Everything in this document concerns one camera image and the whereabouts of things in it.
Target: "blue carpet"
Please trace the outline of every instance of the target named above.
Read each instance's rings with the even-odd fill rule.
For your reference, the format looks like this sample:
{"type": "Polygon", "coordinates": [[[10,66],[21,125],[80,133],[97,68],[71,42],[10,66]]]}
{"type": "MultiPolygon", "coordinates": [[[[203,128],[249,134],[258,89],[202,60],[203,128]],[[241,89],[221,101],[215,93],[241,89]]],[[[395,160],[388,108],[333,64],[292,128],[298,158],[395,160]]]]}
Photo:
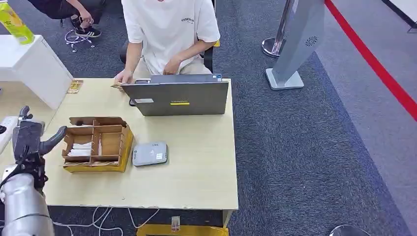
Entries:
{"type": "MultiPolygon", "coordinates": [[[[45,22],[28,25],[45,36],[75,77],[109,77],[122,67],[115,53],[125,35],[120,7],[109,4],[100,23],[107,33],[97,48],[76,54],[53,35],[51,30],[61,29],[48,24],[49,19],[33,12],[25,17],[45,22]]],[[[411,235],[316,54],[299,70],[305,88],[270,90],[264,71],[274,60],[262,54],[260,45],[275,34],[280,13],[273,9],[282,5],[274,0],[218,1],[222,39],[214,70],[232,78],[235,112],[239,211],[229,224],[231,235],[324,236],[340,224],[357,225],[375,236],[411,235]]],[[[89,224],[93,208],[50,210],[59,222],[89,224]]],[[[136,224],[152,212],[134,210],[136,224]]],[[[221,224],[218,211],[165,211],[150,223],[169,223],[178,214],[183,224],[221,224]]],[[[114,209],[104,225],[121,226],[125,235],[135,232],[126,209],[114,209]]],[[[69,235],[64,227],[56,230],[69,235]]],[[[96,229],[75,232],[97,234],[96,229]]]]}

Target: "office chair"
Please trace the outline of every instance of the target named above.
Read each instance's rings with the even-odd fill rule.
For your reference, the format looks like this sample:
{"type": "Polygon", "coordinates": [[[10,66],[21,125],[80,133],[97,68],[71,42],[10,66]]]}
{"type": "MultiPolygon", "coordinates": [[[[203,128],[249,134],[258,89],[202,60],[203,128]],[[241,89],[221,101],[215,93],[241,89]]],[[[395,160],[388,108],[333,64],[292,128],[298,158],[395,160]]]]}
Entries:
{"type": "Polygon", "coordinates": [[[73,30],[73,29],[72,29],[72,30],[70,30],[70,31],[68,31],[68,32],[65,34],[64,40],[65,40],[65,43],[66,43],[67,45],[71,45],[71,49],[72,49],[72,52],[73,52],[73,53],[76,53],[76,52],[77,52],[77,49],[75,48],[75,44],[77,44],[77,43],[81,43],[81,42],[84,42],[84,41],[89,42],[89,43],[90,43],[90,47],[92,47],[92,48],[94,48],[94,47],[95,47],[95,45],[92,43],[92,41],[91,41],[91,40],[89,40],[89,38],[87,38],[87,37],[77,36],[77,35],[75,34],[75,30],[73,30]]]}
{"type": "MultiPolygon", "coordinates": [[[[211,0],[213,2],[214,10],[216,10],[216,0],[211,0]]],[[[129,40],[126,40],[123,46],[120,48],[120,60],[123,63],[126,63],[126,52],[127,52],[127,45],[129,44],[129,40]]],[[[213,47],[204,51],[204,54],[201,55],[204,59],[204,66],[207,67],[211,72],[213,72],[213,47]]]]}

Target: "person's hand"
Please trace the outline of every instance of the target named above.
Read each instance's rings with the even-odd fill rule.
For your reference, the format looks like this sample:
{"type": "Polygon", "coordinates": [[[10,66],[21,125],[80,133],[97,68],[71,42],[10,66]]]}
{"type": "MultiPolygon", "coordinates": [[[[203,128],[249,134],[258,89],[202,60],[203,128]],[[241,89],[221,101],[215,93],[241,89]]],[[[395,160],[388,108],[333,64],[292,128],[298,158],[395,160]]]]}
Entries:
{"type": "Polygon", "coordinates": [[[133,72],[130,70],[122,70],[119,74],[115,76],[115,84],[131,84],[133,83],[133,72]]]}
{"type": "Polygon", "coordinates": [[[181,64],[182,60],[177,56],[173,56],[168,64],[164,68],[164,75],[175,75],[178,72],[179,65],[181,64]]]}
{"type": "Polygon", "coordinates": [[[90,25],[94,24],[94,19],[92,18],[91,14],[87,10],[81,11],[80,17],[82,19],[82,22],[87,22],[90,25]]]}

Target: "person's arm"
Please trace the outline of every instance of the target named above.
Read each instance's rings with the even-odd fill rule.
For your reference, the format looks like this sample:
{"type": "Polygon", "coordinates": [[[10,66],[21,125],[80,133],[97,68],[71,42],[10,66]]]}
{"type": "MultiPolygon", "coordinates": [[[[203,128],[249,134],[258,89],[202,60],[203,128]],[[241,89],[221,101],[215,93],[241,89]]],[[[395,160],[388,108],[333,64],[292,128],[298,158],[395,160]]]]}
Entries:
{"type": "Polygon", "coordinates": [[[86,10],[86,8],[78,1],[78,0],[66,0],[69,4],[71,4],[75,9],[78,10],[80,13],[79,16],[81,16],[81,19],[83,19],[83,22],[85,22],[83,27],[87,27],[89,25],[92,25],[94,23],[94,19],[92,18],[89,11],[86,10]]]}
{"type": "Polygon", "coordinates": [[[181,62],[198,55],[201,52],[214,46],[220,38],[217,26],[216,14],[211,0],[202,0],[200,14],[197,20],[197,38],[199,39],[193,46],[184,50],[171,58],[164,68],[164,74],[176,74],[181,62]]]}
{"type": "Polygon", "coordinates": [[[78,0],[66,0],[69,4],[71,4],[75,9],[79,12],[87,11],[85,7],[78,1],[78,0]]]}
{"type": "Polygon", "coordinates": [[[133,0],[121,0],[123,5],[124,21],[126,23],[129,44],[126,52],[126,65],[124,70],[115,76],[115,83],[132,83],[135,71],[142,55],[143,31],[139,24],[138,13],[135,11],[133,0]]]}
{"type": "Polygon", "coordinates": [[[193,46],[189,47],[175,56],[173,56],[164,68],[164,75],[175,75],[181,62],[196,56],[205,50],[213,47],[216,42],[204,42],[198,40],[193,46]]]}

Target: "yellow sticker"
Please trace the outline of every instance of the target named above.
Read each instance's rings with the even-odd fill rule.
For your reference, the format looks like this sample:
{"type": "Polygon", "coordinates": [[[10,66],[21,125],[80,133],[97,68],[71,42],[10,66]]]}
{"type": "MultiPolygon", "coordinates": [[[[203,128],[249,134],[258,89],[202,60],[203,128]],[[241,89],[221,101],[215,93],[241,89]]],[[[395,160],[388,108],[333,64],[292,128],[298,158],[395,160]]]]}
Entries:
{"type": "Polygon", "coordinates": [[[174,105],[174,106],[176,106],[176,105],[190,105],[190,103],[189,102],[172,102],[171,105],[174,105]]]}

